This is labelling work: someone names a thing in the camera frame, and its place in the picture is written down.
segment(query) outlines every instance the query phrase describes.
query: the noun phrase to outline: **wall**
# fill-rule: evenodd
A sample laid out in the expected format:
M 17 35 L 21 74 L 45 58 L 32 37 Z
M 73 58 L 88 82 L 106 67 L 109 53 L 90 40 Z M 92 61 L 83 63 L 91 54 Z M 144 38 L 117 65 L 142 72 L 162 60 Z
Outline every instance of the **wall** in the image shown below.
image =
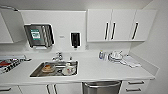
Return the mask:
M 146 42 L 133 42 L 130 52 L 159 67 L 147 94 L 168 92 L 168 0 L 153 0 L 144 9 L 157 9 L 157 15 Z
M 91 50 L 123 50 L 127 54 L 131 42 L 86 43 L 86 11 L 21 10 L 24 24 L 51 24 L 55 44 L 47 50 L 36 50 L 27 40 L 14 44 L 0 44 L 0 54 L 88 52 Z M 71 46 L 70 32 L 81 33 L 81 46 Z

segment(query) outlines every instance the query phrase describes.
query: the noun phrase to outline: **backsplash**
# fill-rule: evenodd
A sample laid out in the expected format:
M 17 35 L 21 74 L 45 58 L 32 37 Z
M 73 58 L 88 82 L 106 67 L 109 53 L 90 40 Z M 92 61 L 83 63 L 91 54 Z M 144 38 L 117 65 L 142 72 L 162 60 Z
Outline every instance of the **backsplash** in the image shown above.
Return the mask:
M 30 48 L 27 40 L 14 44 L 0 44 L 0 55 L 28 53 L 89 52 L 122 50 L 128 54 L 131 42 L 86 42 L 86 11 L 21 10 L 24 24 L 51 24 L 54 45 L 46 50 Z M 70 33 L 80 32 L 81 46 L 74 50 Z

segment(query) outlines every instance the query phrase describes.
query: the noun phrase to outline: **sink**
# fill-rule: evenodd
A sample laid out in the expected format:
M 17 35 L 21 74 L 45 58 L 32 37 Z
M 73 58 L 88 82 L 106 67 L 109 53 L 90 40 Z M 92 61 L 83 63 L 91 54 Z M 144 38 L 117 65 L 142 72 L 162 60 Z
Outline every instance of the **sink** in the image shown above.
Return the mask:
M 67 68 L 67 64 L 69 65 L 68 67 L 73 67 L 75 71 L 71 73 L 70 75 L 66 75 L 63 71 Z M 52 72 L 44 72 L 43 68 L 46 65 L 50 65 L 53 69 Z M 77 74 L 77 66 L 78 66 L 78 61 L 70 61 L 70 62 L 65 62 L 65 61 L 54 61 L 54 62 L 44 62 L 41 63 L 37 69 L 30 75 L 30 77 L 45 77 L 45 76 L 72 76 Z

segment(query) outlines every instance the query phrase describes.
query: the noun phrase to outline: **lower cabinet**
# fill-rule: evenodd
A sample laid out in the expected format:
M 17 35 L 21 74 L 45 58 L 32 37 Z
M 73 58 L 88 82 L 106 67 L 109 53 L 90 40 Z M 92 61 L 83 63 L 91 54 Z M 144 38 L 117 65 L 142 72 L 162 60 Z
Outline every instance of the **lower cabinet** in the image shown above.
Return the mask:
M 49 85 L 25 85 L 19 88 L 22 94 L 50 94 Z
M 0 87 L 0 94 L 22 94 L 18 86 Z
M 145 94 L 150 80 L 122 81 L 119 94 Z
M 19 87 L 22 94 L 82 94 L 82 83 L 25 85 Z
M 150 80 L 122 81 L 119 94 L 145 94 Z M 0 94 L 83 94 L 82 83 L 0 87 Z
M 83 94 L 82 83 L 56 84 L 57 94 Z

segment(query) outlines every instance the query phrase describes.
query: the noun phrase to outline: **black soap dispenser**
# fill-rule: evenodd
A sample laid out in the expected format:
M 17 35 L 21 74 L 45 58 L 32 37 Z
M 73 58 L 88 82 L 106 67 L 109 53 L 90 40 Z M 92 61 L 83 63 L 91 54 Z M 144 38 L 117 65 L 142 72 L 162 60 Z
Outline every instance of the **black soap dispenser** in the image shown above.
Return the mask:
M 71 33 L 71 43 L 75 50 L 80 46 L 80 33 Z

